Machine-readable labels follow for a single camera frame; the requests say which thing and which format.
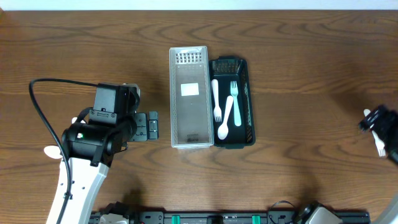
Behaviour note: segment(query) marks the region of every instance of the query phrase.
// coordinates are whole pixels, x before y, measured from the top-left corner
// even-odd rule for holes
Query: white label
[[[181,84],[181,95],[182,96],[199,95],[199,85],[198,85],[198,83]]]

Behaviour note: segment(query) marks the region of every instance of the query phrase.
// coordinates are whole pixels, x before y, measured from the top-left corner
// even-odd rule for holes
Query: plastic tray
[[[248,65],[245,60],[237,57],[219,57],[217,60],[209,61],[210,81],[212,79],[218,80],[218,99],[219,105],[223,114],[226,98],[231,95],[230,86],[231,81],[236,81],[238,84],[239,94],[237,96],[239,110],[242,119],[242,125],[235,126],[234,124],[234,110],[231,109],[228,125],[228,135],[224,140],[220,140],[217,136],[217,130],[222,122],[216,123],[213,118],[214,126],[214,145],[218,147],[225,147],[227,149],[242,149],[244,146],[253,145],[256,142],[254,133],[254,122],[250,95]],[[212,108],[215,103],[213,93],[211,93]]]
[[[207,47],[173,47],[170,60],[172,147],[214,144]]]

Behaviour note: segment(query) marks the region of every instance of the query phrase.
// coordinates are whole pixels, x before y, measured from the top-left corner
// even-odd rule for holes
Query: wood grain
[[[257,142],[243,150],[170,147],[169,48],[249,65]],[[115,157],[95,209],[123,201],[166,210],[266,210],[317,199],[367,209],[397,193],[398,169],[360,134],[364,108],[398,107],[396,11],[6,12],[0,18],[0,222],[43,223],[59,161],[29,80],[137,83],[139,110],[159,112],[160,139]],[[95,89],[38,84],[58,134]]]

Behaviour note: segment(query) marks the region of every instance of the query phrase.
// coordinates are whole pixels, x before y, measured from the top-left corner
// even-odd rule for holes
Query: spoon
[[[228,126],[226,123],[228,122],[229,112],[231,112],[233,102],[234,98],[232,96],[228,96],[226,98],[224,121],[223,124],[218,128],[218,138],[221,140],[224,140],[228,135]]]

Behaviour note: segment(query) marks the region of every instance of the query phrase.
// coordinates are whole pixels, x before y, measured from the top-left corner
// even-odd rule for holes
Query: fork
[[[371,111],[369,109],[365,109],[363,113],[365,116],[367,116]],[[386,156],[386,149],[384,148],[384,142],[379,139],[379,136],[375,131],[372,131],[373,137],[374,137],[374,143],[376,144],[377,152],[379,153],[379,157],[385,157]]]
[[[238,105],[238,84],[236,81],[231,82],[231,95],[234,97],[234,122],[235,126],[242,125],[241,121],[241,113],[239,112],[239,105]]]
[[[213,89],[213,96],[214,96],[214,102],[215,102],[215,107],[214,107],[214,119],[216,122],[221,122],[221,108],[218,104],[218,81],[217,79],[213,79],[211,81],[211,88]]]

